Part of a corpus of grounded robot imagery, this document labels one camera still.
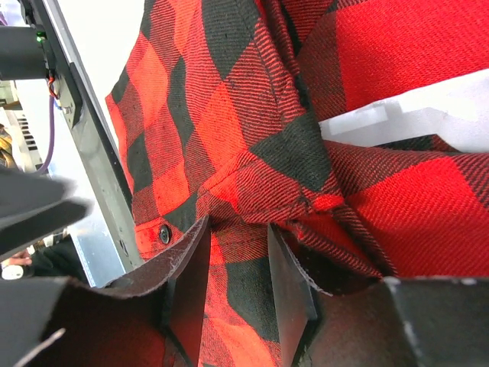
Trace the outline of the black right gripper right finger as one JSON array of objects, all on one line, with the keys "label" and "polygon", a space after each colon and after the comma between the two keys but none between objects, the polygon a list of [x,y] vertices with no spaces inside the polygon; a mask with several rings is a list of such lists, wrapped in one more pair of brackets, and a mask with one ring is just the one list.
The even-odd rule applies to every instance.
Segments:
[{"label": "black right gripper right finger", "polygon": [[486,366],[485,278],[388,277],[369,284],[298,259],[295,239],[267,229],[285,366]]}]

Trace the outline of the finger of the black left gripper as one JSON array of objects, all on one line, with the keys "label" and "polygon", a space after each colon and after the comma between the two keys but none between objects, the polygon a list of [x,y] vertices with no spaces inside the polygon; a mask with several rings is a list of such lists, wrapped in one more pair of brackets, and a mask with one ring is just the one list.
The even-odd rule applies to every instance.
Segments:
[{"label": "finger of the black left gripper", "polygon": [[67,180],[1,169],[1,259],[85,218],[92,202]]}]

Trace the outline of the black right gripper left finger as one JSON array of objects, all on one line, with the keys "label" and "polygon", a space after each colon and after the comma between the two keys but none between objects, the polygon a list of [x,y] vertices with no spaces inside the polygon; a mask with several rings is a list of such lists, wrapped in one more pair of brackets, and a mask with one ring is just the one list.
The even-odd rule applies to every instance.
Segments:
[{"label": "black right gripper left finger", "polygon": [[73,278],[1,283],[3,366],[196,366],[209,271],[202,218],[104,288]]}]

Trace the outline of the red black plaid shirt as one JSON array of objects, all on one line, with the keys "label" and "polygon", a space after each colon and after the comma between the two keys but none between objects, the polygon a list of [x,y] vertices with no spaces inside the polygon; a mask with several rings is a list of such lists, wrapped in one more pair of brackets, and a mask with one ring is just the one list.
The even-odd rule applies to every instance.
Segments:
[{"label": "red black plaid shirt", "polygon": [[317,271],[488,275],[488,156],[321,121],[488,67],[486,1],[147,1],[106,99],[149,260],[208,217],[201,366],[277,366],[267,227]]}]

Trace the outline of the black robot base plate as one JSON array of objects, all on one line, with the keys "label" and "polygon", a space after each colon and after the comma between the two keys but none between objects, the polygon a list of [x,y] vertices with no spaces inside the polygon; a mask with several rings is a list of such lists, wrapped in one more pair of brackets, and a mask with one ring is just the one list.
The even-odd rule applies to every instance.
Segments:
[{"label": "black robot base plate", "polygon": [[55,175],[76,185],[75,196],[92,202],[90,214],[70,227],[91,286],[102,287],[141,264],[134,238],[131,192],[115,139],[58,1],[23,1],[22,16],[49,39],[57,58],[54,89],[58,115],[67,127],[57,141],[68,143]]}]

